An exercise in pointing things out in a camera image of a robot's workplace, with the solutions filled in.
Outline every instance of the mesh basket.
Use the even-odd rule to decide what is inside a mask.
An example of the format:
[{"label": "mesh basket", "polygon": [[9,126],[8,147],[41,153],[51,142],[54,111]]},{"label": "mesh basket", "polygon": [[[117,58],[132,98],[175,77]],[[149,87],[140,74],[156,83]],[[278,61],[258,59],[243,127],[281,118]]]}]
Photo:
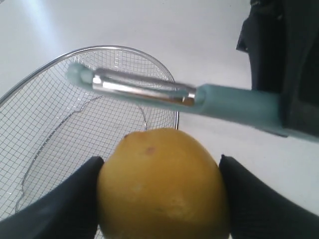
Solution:
[{"label": "mesh basket", "polygon": [[[87,158],[107,159],[125,134],[177,128],[178,112],[74,87],[64,77],[73,62],[174,81],[155,58],[118,46],[65,54],[22,80],[0,99],[0,220],[50,192]],[[96,238],[103,238],[99,231]]]}]

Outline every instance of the white table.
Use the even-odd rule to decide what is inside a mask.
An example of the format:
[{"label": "white table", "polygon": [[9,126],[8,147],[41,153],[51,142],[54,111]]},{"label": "white table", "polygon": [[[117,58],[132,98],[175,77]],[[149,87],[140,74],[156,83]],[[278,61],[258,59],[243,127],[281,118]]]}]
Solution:
[{"label": "white table", "polygon": [[[248,0],[6,0],[0,4],[0,96],[62,53],[116,44],[159,59],[175,80],[250,88],[235,50]],[[319,145],[180,114],[180,129],[218,162],[235,157],[293,202],[319,215]]]}]

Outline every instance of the white surface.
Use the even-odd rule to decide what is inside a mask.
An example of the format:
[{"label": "white surface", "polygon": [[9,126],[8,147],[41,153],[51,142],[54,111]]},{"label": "white surface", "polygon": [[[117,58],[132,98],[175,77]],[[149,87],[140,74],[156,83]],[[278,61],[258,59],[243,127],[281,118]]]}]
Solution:
[{"label": "white surface", "polygon": [[[7,0],[0,5],[0,95],[49,60],[117,44],[159,59],[175,80],[250,88],[235,50],[248,0]],[[180,129],[219,161],[235,157],[272,188],[319,215],[319,145],[215,119],[180,115]]]}]

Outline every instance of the wire mesh strainer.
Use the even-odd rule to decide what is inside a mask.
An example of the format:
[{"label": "wire mesh strainer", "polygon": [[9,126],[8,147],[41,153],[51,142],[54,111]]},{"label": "wire mesh strainer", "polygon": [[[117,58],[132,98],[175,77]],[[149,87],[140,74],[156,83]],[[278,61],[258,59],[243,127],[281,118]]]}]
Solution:
[{"label": "wire mesh strainer", "polygon": [[119,46],[76,50],[22,80],[0,99],[0,220],[46,195],[87,158],[107,159],[125,134],[177,128],[178,112],[72,86],[64,74],[73,62],[174,81],[155,58]]}]

